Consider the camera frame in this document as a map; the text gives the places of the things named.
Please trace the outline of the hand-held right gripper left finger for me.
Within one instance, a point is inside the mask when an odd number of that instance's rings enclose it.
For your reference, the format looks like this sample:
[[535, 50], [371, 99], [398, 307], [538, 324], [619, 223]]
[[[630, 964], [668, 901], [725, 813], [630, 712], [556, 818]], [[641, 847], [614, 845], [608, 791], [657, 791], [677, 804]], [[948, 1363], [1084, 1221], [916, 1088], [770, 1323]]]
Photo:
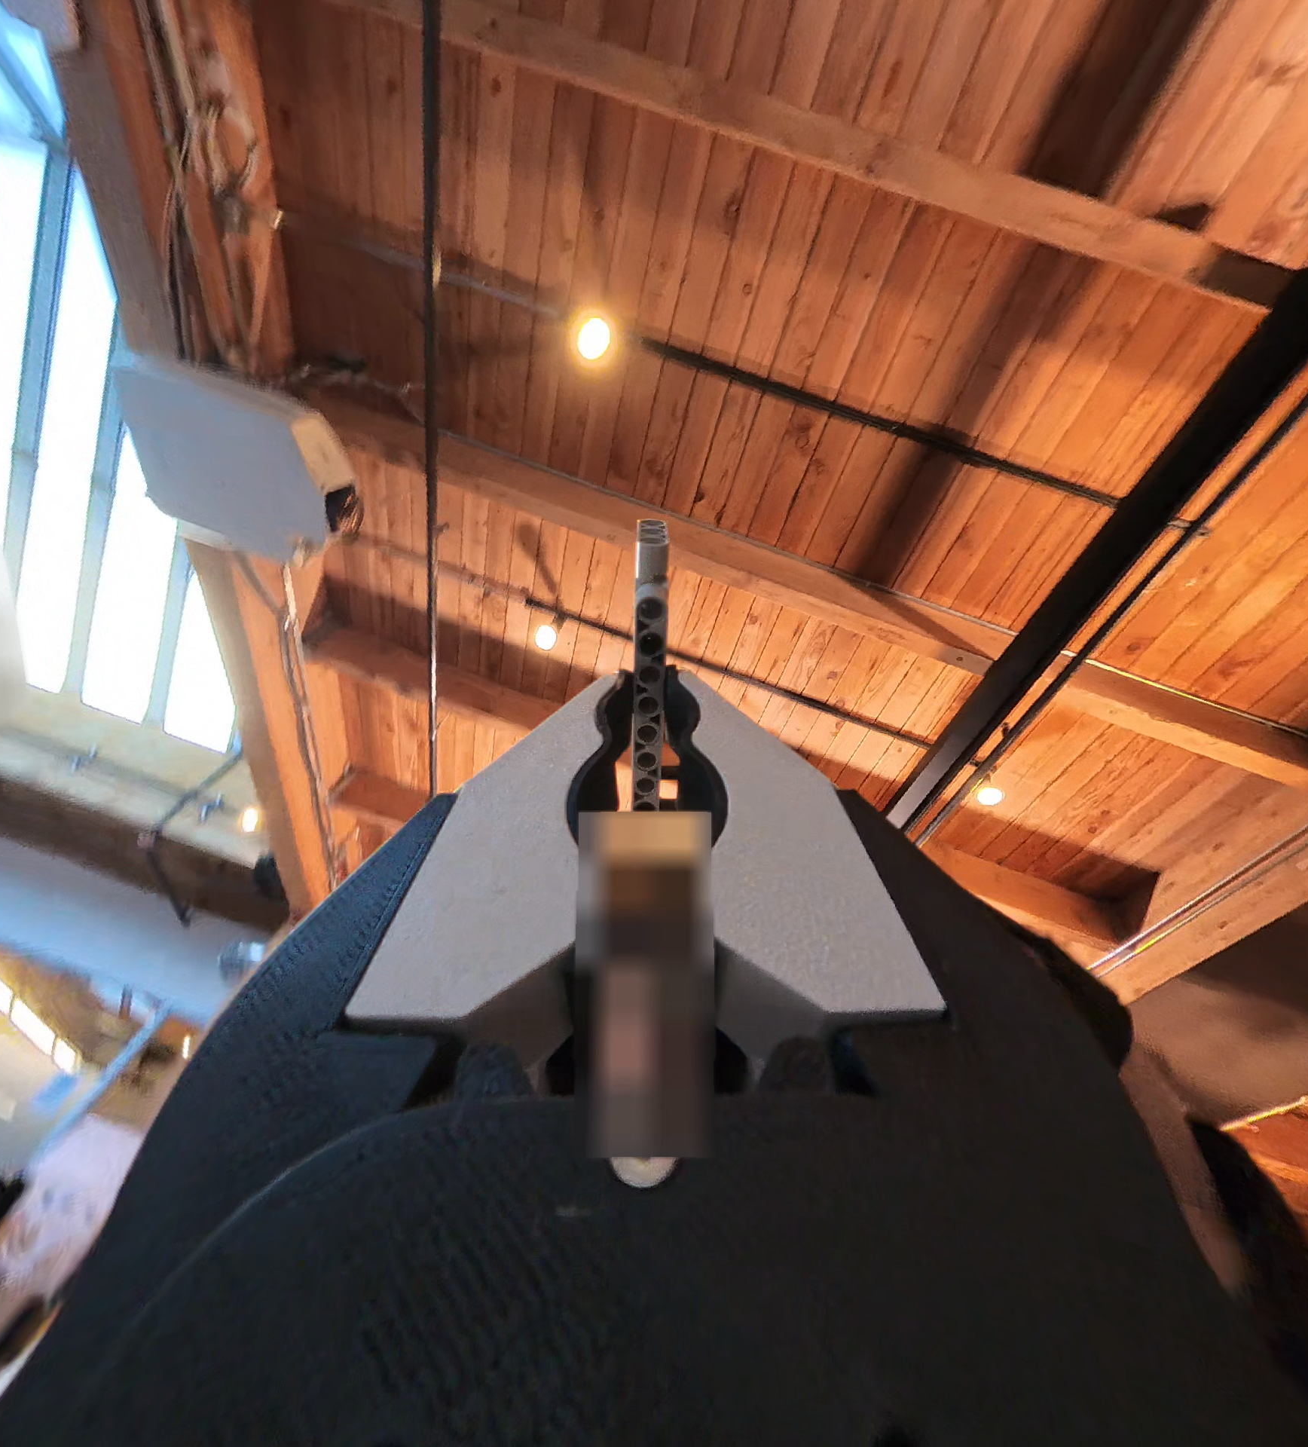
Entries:
[[350, 1026], [490, 1041], [524, 1068], [569, 1039], [567, 798], [603, 744], [596, 708], [617, 680], [589, 685], [457, 791], [344, 1007]]

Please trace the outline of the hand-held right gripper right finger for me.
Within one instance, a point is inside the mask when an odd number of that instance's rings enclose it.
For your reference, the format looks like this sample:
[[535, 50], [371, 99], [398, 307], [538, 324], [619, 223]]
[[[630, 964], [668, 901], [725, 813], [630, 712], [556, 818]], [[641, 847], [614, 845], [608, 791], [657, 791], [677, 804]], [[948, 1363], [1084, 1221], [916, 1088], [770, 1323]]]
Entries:
[[698, 678], [691, 744], [723, 786], [711, 847], [716, 1028], [765, 1064], [792, 1037], [932, 1023], [946, 1001], [833, 784]]

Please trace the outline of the grey toy beam assembly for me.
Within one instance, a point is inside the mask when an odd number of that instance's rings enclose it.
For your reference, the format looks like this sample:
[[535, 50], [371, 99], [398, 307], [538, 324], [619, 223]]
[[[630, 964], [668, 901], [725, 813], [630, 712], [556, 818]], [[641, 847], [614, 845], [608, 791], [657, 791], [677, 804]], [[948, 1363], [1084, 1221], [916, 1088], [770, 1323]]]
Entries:
[[630, 807], [660, 807], [669, 538], [659, 520], [635, 525], [632, 613]]

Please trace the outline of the white ceiling-mounted box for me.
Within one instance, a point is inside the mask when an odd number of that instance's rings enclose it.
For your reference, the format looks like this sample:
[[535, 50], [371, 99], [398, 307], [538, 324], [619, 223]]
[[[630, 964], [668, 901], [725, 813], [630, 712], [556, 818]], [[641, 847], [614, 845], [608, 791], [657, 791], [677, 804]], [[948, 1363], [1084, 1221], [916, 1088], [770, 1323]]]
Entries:
[[359, 521], [355, 469], [319, 412], [136, 352], [112, 360], [107, 378], [145, 494], [188, 538], [292, 566]]

